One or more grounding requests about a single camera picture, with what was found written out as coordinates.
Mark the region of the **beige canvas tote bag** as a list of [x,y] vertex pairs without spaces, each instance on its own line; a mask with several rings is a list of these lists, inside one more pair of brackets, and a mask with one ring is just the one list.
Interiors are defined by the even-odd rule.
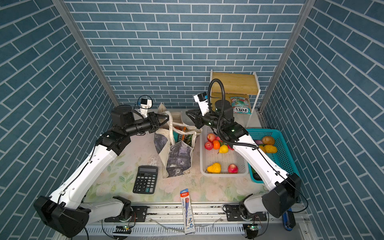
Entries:
[[[155,148],[163,164],[163,178],[189,174],[196,139],[202,131],[195,126],[185,124],[182,120],[182,112],[170,112],[163,103],[158,107],[158,114],[169,115],[169,121],[154,133]],[[173,131],[179,134],[177,143],[174,140]],[[194,135],[192,147],[181,141],[182,135]]]

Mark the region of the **green yellow candy bag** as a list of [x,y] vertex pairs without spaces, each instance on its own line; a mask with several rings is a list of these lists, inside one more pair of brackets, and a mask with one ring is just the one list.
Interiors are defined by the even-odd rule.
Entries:
[[194,135],[182,135],[181,141],[192,147]]

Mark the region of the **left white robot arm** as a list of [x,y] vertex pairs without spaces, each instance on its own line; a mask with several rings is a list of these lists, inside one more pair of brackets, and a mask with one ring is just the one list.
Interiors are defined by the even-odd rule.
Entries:
[[85,229],[87,224],[106,218],[117,218],[121,222],[133,217],[131,201],[114,196],[112,199],[84,204],[83,198],[103,170],[131,142],[131,137],[146,132],[154,133],[169,121],[169,115],[150,112],[135,120],[137,111],[131,106],[121,105],[111,111],[112,127],[97,140],[92,153],[75,172],[48,197],[40,196],[34,202],[42,222],[72,238]]

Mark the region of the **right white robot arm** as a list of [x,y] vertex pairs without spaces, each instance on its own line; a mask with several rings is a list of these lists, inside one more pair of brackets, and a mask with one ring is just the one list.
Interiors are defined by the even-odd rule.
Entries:
[[226,120],[216,113],[202,114],[201,110],[186,111],[186,115],[200,129],[203,126],[216,130],[220,139],[239,153],[261,177],[269,190],[262,196],[249,195],[240,202],[239,211],[244,219],[258,212],[267,212],[279,218],[298,200],[301,187],[300,177],[288,174],[274,163],[254,142],[249,132],[234,119]]

